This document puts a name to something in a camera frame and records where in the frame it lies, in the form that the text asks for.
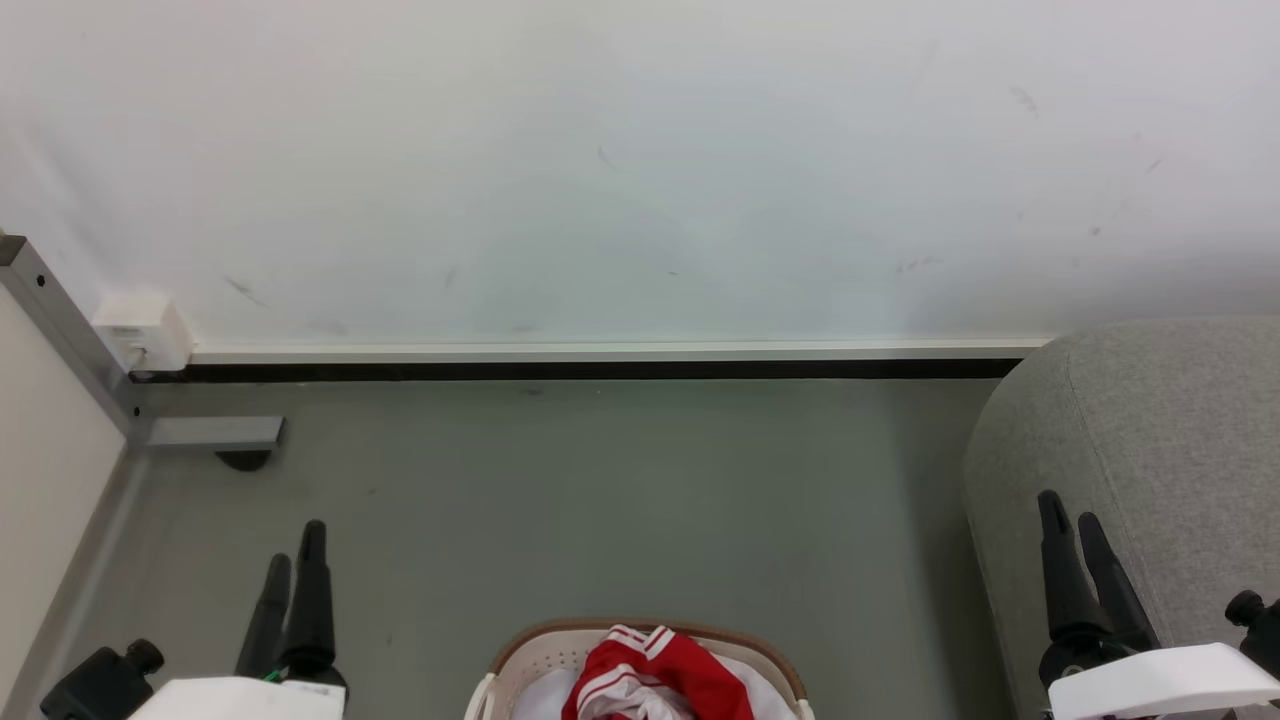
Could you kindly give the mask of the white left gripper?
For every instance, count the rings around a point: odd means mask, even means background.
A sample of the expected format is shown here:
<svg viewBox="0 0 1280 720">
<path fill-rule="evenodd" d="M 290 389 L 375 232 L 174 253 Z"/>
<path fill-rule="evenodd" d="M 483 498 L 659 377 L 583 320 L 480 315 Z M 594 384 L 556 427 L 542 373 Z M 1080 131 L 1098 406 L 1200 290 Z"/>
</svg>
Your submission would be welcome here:
<svg viewBox="0 0 1280 720">
<path fill-rule="evenodd" d="M 292 561 L 284 553 L 271 557 L 237 676 L 172 679 L 129 717 L 343 719 L 349 683 L 333 667 L 337 637 L 324 521 L 306 524 L 294 569 L 291 601 Z M 283 665 L 276 667 L 283 632 Z"/>
</svg>

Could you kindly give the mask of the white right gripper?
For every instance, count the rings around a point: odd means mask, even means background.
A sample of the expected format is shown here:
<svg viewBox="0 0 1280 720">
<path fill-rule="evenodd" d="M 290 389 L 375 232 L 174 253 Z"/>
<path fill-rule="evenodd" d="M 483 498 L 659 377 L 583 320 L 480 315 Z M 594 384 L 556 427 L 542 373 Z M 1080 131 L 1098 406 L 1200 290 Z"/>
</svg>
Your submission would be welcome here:
<svg viewBox="0 0 1280 720">
<path fill-rule="evenodd" d="M 1115 642 L 1146 651 L 1120 655 L 1115 643 L 1089 652 L 1051 646 L 1039 662 L 1039 675 L 1052 717 L 1208 717 L 1277 702 L 1276 630 L 1252 630 L 1238 647 L 1208 643 L 1160 650 L 1161 642 L 1100 519 L 1093 512 L 1078 518 L 1098 603 L 1060 496 L 1046 489 L 1037 503 L 1050 639 L 1062 643 L 1075 635 L 1103 634 L 1108 619 Z"/>
</svg>

